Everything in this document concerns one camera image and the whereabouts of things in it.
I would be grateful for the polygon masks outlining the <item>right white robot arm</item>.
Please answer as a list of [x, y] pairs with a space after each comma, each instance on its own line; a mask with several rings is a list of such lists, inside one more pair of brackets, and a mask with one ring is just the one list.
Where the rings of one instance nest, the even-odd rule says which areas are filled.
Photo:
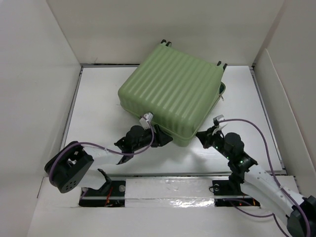
[[205, 149], [215, 148], [228, 159], [231, 170], [228, 188], [233, 194], [244, 193], [269, 209], [286, 225], [293, 237], [316, 235], [316, 199], [305, 197], [282, 185], [244, 151], [241, 137], [233, 132], [224, 135], [213, 126], [196, 137]]

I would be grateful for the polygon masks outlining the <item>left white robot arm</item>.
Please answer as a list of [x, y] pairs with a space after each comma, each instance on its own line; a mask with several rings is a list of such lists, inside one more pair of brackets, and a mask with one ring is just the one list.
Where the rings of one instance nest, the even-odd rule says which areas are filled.
[[72, 141], [46, 163], [44, 170], [50, 183], [62, 194], [81, 187], [104, 196], [110, 191], [112, 181], [101, 169], [102, 165], [124, 164], [135, 155], [149, 148], [163, 147], [172, 140], [158, 125], [148, 129], [135, 125], [114, 143], [120, 149], [118, 152], [89, 142]]

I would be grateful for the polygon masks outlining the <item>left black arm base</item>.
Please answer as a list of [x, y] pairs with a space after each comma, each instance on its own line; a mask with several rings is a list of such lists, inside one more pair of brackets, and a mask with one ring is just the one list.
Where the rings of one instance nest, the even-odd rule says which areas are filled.
[[81, 207], [125, 207], [125, 180], [112, 180], [107, 173], [97, 169], [104, 178], [103, 185], [99, 189], [91, 187], [82, 188], [79, 198]]

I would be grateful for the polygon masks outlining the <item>green hard-shell suitcase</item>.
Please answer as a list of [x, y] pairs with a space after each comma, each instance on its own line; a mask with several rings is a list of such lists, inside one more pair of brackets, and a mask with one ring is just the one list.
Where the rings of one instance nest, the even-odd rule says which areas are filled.
[[163, 39], [119, 88], [120, 105], [136, 117], [152, 113], [152, 124], [186, 147], [225, 92], [226, 67]]

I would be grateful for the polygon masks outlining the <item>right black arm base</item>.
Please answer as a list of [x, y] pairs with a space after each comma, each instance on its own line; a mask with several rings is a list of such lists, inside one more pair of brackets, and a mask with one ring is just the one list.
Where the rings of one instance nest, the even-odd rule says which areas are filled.
[[215, 207], [260, 207], [260, 203], [244, 194], [230, 177], [227, 179], [213, 179], [208, 189], [213, 193]]

